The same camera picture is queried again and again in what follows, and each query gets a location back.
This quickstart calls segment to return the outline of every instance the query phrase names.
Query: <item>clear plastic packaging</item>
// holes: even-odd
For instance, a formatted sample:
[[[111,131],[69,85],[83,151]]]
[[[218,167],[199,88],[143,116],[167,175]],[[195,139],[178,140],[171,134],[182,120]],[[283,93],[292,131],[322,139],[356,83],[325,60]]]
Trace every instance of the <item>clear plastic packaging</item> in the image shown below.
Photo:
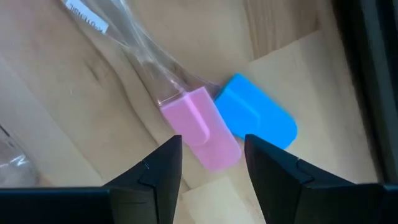
[[[63,0],[72,14],[126,48],[164,118],[205,168],[226,169],[241,150],[212,97],[220,86],[188,73],[148,36],[126,0]]]
[[[148,36],[125,0],[62,0],[72,14],[125,46],[129,59],[159,106],[200,87],[220,86],[188,73]]]
[[[37,174],[22,148],[0,127],[0,187],[31,187]]]

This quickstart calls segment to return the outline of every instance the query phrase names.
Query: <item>transparent plastic wrap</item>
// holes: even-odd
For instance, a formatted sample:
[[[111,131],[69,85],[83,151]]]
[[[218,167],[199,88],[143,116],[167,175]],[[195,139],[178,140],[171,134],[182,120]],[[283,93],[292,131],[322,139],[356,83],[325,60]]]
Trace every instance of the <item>transparent plastic wrap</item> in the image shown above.
[[[220,86],[188,73],[149,37],[127,0],[62,0],[76,17],[124,46],[164,118],[209,170],[234,164],[240,148],[213,97]]]
[[[218,85],[188,73],[148,36],[125,0],[64,0],[71,12],[125,46],[129,59],[152,98],[162,106],[205,86],[213,95]]]
[[[37,174],[22,148],[0,127],[0,187],[31,187]]]

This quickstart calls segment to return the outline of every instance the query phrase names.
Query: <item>pink silicone spatula head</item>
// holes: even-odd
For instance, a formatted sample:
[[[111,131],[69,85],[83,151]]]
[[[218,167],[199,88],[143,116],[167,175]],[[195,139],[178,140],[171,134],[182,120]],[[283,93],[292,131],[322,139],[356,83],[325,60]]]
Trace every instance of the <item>pink silicone spatula head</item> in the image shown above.
[[[160,110],[206,169],[226,169],[241,157],[238,143],[205,87],[161,106]]]

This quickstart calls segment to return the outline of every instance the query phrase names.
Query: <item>blue silicone spatula head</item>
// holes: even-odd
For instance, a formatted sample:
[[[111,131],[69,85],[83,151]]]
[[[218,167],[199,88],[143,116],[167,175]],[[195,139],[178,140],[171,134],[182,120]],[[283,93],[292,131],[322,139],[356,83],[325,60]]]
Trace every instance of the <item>blue silicone spatula head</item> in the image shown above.
[[[255,134],[286,149],[297,136],[293,117],[241,74],[235,74],[215,103],[231,132],[242,139]]]

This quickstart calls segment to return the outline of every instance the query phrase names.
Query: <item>wooden surface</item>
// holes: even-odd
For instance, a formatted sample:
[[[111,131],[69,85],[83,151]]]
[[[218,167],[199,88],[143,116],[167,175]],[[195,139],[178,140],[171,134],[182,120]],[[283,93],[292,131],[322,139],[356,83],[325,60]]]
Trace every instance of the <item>wooden surface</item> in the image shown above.
[[[377,181],[327,0],[133,6],[189,72],[219,84],[244,72],[292,114],[289,152],[353,182]],[[27,149],[40,184],[104,184],[174,134],[122,48],[59,1],[1,1],[0,28],[0,124]],[[244,159],[212,174],[183,153],[176,223],[264,223]]]

